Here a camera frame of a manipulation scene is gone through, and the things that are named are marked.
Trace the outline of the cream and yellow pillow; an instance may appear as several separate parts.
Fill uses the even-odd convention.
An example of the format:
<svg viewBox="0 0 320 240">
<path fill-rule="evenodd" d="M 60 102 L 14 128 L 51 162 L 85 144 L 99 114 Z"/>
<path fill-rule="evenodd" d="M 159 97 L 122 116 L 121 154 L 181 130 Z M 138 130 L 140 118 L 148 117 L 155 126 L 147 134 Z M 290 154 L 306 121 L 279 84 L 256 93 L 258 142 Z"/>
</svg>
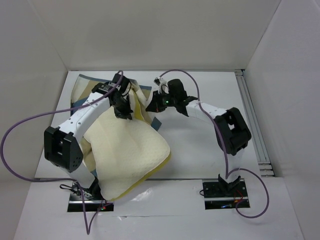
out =
<svg viewBox="0 0 320 240">
<path fill-rule="evenodd" d="M 111 107 L 90 126 L 80 144 L 84 163 L 96 171 L 102 197 L 122 198 L 171 158 L 166 140 L 151 126 L 146 112 L 150 90 L 133 83 L 129 91 L 133 118 L 117 118 Z"/>
</svg>

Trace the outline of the blue beige patchwork pillowcase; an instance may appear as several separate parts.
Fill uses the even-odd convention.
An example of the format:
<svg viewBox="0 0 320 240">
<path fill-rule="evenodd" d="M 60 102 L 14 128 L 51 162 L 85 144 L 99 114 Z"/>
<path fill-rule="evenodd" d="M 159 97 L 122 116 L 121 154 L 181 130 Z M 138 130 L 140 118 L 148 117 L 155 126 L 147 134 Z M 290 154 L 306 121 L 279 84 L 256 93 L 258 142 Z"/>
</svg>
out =
<svg viewBox="0 0 320 240">
<path fill-rule="evenodd" d="M 140 85 L 134 79 L 131 79 L 130 81 L 133 84 L 132 89 L 138 96 L 138 100 L 140 102 L 142 102 L 143 99 L 147 99 L 149 97 L 152 91 L 151 86 Z M 106 82 L 109 82 L 109 80 L 79 74 L 71 92 L 70 106 L 72 108 L 81 106 L 87 100 L 88 96 L 92 92 L 93 87 L 95 87 L 98 83 Z M 142 103 L 140 104 L 140 108 L 144 121 L 151 125 L 151 127 L 155 129 L 155 131 L 158 131 L 162 125 L 160 120 L 155 117 L 154 113 L 146 112 L 145 107 Z M 98 175 L 96 171 L 96 162 L 90 142 L 88 142 L 87 139 L 83 137 L 80 144 L 83 151 L 84 163 L 86 167 L 95 177 L 97 177 Z"/>
</svg>

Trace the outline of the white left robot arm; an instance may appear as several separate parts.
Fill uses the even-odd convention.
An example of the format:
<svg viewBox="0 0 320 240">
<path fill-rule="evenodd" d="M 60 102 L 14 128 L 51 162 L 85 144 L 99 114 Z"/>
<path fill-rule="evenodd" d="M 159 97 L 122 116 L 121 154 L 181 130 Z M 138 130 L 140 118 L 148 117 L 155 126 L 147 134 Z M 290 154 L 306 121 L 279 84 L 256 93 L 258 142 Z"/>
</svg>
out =
<svg viewBox="0 0 320 240">
<path fill-rule="evenodd" d="M 45 159 L 78 182 L 81 194 L 88 200 L 102 195 L 98 178 L 85 165 L 81 140 L 98 117 L 110 108 L 116 118 L 133 118 L 128 96 L 131 87 L 132 79 L 116 73 L 112 81 L 97 83 L 68 120 L 44 131 Z"/>
</svg>

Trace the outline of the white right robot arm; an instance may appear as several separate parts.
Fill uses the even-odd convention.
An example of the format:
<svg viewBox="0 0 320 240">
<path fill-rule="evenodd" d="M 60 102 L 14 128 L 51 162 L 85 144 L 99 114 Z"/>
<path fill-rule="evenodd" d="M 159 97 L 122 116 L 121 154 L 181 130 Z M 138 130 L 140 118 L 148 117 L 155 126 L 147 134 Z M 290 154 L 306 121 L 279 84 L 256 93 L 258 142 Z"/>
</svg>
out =
<svg viewBox="0 0 320 240">
<path fill-rule="evenodd" d="M 223 196 L 230 196 L 240 184 L 242 158 L 252 134 L 238 108 L 224 109 L 204 103 L 198 86 L 196 91 L 197 96 L 190 96 L 180 79 L 165 81 L 157 77 L 153 81 L 146 111 L 161 113 L 167 108 L 175 108 L 186 117 L 213 124 L 217 145 L 225 161 L 225 173 L 218 175 L 218 190 Z"/>
</svg>

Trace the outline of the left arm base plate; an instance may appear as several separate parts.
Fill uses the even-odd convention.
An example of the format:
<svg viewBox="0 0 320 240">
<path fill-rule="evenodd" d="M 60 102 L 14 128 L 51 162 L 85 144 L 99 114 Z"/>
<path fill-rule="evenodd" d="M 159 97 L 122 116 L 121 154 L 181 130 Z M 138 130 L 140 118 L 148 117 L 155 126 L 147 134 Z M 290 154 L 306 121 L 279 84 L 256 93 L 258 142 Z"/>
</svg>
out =
<svg viewBox="0 0 320 240">
<path fill-rule="evenodd" d="M 81 191 L 76 183 L 72 185 L 61 184 L 60 189 L 69 191 L 68 207 L 67 212 L 69 213 L 79 213 L 83 212 L 83 200 L 81 196 Z M 114 203 L 106 201 L 101 195 L 95 195 L 89 193 L 88 189 L 83 189 L 84 205 L 86 212 L 96 212 L 97 210 L 101 212 L 113 212 Z"/>
</svg>

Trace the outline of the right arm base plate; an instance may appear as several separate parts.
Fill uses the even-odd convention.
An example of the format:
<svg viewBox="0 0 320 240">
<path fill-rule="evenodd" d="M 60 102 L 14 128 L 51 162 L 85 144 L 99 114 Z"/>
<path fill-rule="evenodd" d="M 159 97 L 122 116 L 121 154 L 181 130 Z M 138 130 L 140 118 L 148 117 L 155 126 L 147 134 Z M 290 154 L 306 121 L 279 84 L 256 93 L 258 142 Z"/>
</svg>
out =
<svg viewBox="0 0 320 240">
<path fill-rule="evenodd" d="M 235 209 L 236 204 L 238 204 L 239 209 L 251 207 L 246 183 L 243 179 L 229 192 L 223 192 L 219 188 L 217 180 L 204 181 L 199 194 L 204 198 L 205 210 Z"/>
</svg>

